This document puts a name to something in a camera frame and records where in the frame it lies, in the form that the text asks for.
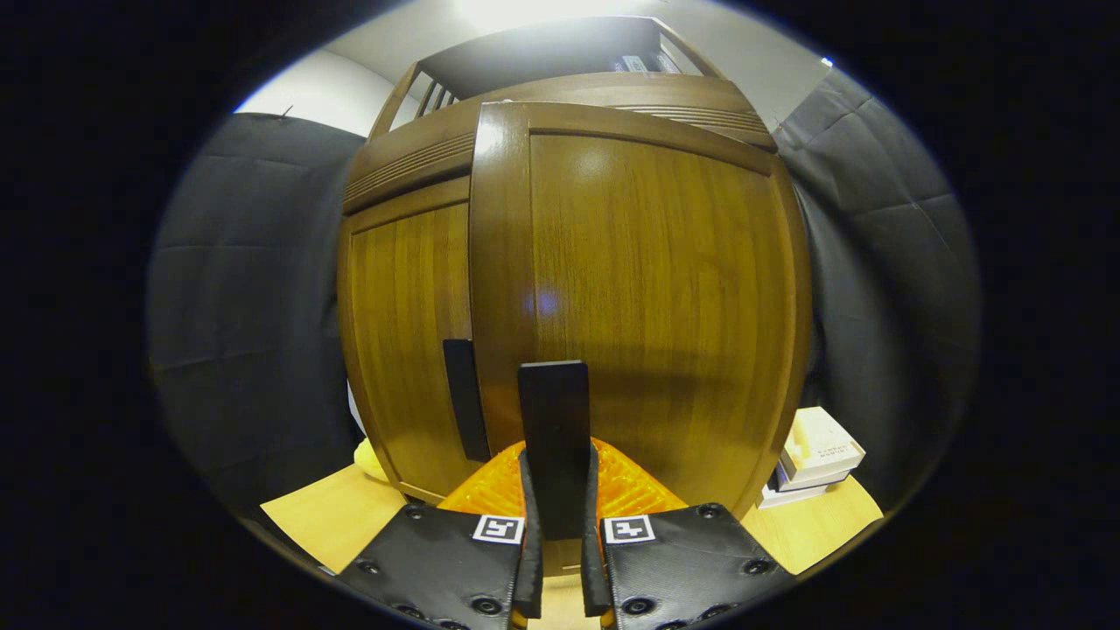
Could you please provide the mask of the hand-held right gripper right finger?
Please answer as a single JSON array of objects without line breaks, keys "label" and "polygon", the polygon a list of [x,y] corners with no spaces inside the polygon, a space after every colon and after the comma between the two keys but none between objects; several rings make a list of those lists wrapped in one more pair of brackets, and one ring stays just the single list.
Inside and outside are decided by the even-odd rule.
[{"label": "hand-held right gripper right finger", "polygon": [[715,629],[795,586],[727,507],[685,503],[605,441],[584,507],[584,609],[604,629]]}]

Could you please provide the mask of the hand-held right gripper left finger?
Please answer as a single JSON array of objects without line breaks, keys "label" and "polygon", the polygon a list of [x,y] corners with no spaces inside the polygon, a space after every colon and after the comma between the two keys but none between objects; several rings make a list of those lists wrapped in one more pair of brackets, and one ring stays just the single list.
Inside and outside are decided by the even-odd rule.
[{"label": "hand-held right gripper left finger", "polygon": [[524,443],[438,504],[400,507],[339,581],[423,629],[524,629],[543,609],[543,532]]}]

